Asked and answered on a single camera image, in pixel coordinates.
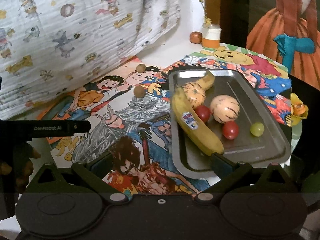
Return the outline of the yellow banana with sticker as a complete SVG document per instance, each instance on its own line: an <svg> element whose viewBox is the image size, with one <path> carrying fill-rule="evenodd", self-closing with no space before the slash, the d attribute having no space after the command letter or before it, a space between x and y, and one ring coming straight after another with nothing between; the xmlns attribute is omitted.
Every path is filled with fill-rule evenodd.
<svg viewBox="0 0 320 240"><path fill-rule="evenodd" d="M205 92L212 88L215 81L214 75L206 71L204 76L197 79ZM189 103L183 85L173 85L170 89L170 103L175 119L189 139L206 155L214 153L223 154L224 146L218 136L197 116Z"/></svg>

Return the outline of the brown wooden post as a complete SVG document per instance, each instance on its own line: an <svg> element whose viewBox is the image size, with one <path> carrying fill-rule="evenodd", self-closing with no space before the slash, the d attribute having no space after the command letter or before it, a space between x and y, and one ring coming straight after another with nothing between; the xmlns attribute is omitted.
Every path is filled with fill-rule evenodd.
<svg viewBox="0 0 320 240"><path fill-rule="evenodd" d="M220 24L220 6L221 0L204 0L205 16L212 24Z"/></svg>

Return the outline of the metal tray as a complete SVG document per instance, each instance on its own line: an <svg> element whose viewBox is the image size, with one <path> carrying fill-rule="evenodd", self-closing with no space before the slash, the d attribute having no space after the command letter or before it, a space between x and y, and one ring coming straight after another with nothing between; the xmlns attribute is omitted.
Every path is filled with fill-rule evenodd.
<svg viewBox="0 0 320 240"><path fill-rule="evenodd" d="M204 104L210 106L218 95L235 98L240 105L239 135L234 140L222 134L222 124L210 118L206 125L218 136L224 146L224 157L233 162L245 162L253 167L266 167L271 162L284 163L291 155L291 128L278 124L261 97L249 82L233 70L212 70L215 77L212 88L206 92ZM250 133L250 126L262 122L262 136ZM172 159L181 174L193 179L215 176L210 168L210 158L186 135L171 113Z"/></svg>

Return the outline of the brown longan fruit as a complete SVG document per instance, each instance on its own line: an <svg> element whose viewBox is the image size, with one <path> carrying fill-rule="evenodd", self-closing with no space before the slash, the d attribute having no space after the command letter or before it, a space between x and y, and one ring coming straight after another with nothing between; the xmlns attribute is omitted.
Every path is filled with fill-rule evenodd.
<svg viewBox="0 0 320 240"><path fill-rule="evenodd" d="M133 94L137 98L143 98L146 94L146 91L142 86L136 86L133 90Z"/></svg>
<svg viewBox="0 0 320 240"><path fill-rule="evenodd" d="M146 70L146 65L143 63L140 63L137 67L136 67L136 72L138 73L143 73Z"/></svg>

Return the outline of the red cherry tomato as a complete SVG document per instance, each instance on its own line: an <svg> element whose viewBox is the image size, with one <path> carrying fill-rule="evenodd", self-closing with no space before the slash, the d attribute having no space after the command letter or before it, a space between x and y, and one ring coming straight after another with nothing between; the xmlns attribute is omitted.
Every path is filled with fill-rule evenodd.
<svg viewBox="0 0 320 240"><path fill-rule="evenodd" d="M223 136L228 140L234 140L239 134L239 126L234 121L226 122L222 128Z"/></svg>
<svg viewBox="0 0 320 240"><path fill-rule="evenodd" d="M194 109L194 111L204 123L210 119L211 111L207 106L199 105Z"/></svg>

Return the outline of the girl orange dress painting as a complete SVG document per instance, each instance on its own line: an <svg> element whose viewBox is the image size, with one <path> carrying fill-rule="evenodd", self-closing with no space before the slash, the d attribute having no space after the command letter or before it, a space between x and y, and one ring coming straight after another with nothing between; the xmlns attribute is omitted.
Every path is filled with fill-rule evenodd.
<svg viewBox="0 0 320 240"><path fill-rule="evenodd" d="M281 63L319 88L319 29L316 0L276 0L247 37L247 49Z"/></svg>

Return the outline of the green grape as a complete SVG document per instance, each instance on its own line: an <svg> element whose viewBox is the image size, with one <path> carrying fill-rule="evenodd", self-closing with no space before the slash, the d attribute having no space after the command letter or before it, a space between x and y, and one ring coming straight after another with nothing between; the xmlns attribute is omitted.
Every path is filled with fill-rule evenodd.
<svg viewBox="0 0 320 240"><path fill-rule="evenodd" d="M265 127L262 122L255 122L250 126L250 133L255 137L260 137L263 135Z"/></svg>

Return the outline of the brown round ornament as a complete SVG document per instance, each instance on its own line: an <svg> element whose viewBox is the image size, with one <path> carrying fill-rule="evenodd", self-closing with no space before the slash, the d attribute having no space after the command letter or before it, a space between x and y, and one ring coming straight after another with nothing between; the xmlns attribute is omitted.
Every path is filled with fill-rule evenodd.
<svg viewBox="0 0 320 240"><path fill-rule="evenodd" d="M193 31L189 35L189 41L193 44L201 44L202 43L202 33L199 31Z"/></svg>

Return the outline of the striped pepino melon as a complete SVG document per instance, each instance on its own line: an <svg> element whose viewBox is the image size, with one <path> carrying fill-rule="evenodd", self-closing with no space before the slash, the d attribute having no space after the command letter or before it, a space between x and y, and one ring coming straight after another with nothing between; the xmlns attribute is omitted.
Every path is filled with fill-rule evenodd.
<svg viewBox="0 0 320 240"><path fill-rule="evenodd" d="M202 105L206 99L205 90L196 82L188 82L182 86L184 93L193 108Z"/></svg>
<svg viewBox="0 0 320 240"><path fill-rule="evenodd" d="M210 111L213 118L224 124L229 121L235 121L240 113L238 101L228 95L218 95L210 103Z"/></svg>

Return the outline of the white cartoon print cloth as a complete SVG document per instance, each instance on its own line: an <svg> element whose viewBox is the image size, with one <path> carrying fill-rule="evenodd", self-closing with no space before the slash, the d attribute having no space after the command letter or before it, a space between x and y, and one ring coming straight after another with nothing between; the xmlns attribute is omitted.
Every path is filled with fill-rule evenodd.
<svg viewBox="0 0 320 240"><path fill-rule="evenodd" d="M96 80L179 18L179 0L1 0L1 119Z"/></svg>

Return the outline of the yellow orange artificial flower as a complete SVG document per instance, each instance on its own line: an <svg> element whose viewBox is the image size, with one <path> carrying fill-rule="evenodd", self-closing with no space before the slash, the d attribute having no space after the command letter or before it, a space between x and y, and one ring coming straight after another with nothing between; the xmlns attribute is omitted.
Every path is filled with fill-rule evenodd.
<svg viewBox="0 0 320 240"><path fill-rule="evenodd" d="M291 113L288 118L289 126L296 126L302 120L308 118L308 106L305 105L295 93L290 94L290 106Z"/></svg>

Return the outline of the colourful anime collage paper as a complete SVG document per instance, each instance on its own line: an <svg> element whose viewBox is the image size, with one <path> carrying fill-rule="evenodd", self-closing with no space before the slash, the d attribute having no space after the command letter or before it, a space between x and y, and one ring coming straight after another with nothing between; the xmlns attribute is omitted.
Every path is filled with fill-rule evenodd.
<svg viewBox="0 0 320 240"><path fill-rule="evenodd" d="M180 61L159 68L159 72L142 86L146 94L137 98L133 89L107 103L102 109L87 118L91 122L91 131L70 137L49 139L53 155L59 166L69 167L77 161L92 161L99 157L108 147L124 136L132 138L142 147L146 141L149 147L149 159L157 171L164 173L174 182L173 186L161 184L151 188L135 182L131 176L122 175L112 170L106 182L119 191L132 195L135 193L171 193L203 191L209 184L205 179L184 179L172 160L170 103L168 75L176 70L206 68L228 69L219 63L203 64L205 59L185 56ZM290 78L268 78L253 70L236 70L242 74L264 100L266 106L280 124L289 126L289 98L286 91L291 87Z"/></svg>

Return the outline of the anime boys drawing paper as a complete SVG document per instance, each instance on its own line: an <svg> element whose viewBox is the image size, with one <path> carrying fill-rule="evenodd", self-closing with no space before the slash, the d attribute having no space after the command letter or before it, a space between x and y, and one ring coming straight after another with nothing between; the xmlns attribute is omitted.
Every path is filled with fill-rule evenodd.
<svg viewBox="0 0 320 240"><path fill-rule="evenodd" d="M145 84L159 72L157 66L136 67L143 62L138 57L126 61L116 70L97 81L89 82L74 92L55 100L39 116L39 120L85 120L120 95Z"/></svg>

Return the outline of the orange white jar with flowers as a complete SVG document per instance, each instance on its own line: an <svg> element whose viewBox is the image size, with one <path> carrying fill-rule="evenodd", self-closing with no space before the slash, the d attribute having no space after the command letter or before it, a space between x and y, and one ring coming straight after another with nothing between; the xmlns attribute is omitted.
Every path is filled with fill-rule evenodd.
<svg viewBox="0 0 320 240"><path fill-rule="evenodd" d="M220 46L221 28L218 24L202 26L202 45L205 48L217 49Z"/></svg>

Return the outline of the winnie pooh drawing paper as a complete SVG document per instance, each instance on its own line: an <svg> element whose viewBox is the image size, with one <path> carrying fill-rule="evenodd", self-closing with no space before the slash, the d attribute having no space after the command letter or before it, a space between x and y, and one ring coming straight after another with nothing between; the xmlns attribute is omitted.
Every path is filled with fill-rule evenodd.
<svg viewBox="0 0 320 240"><path fill-rule="evenodd" d="M191 53L191 56L205 59L203 64L206 65L219 63L231 70L237 70L237 68L242 68L243 71L253 70L268 78L289 78L286 67L282 67L281 64L275 63L264 55L230 44L221 43L217 49L202 48Z"/></svg>

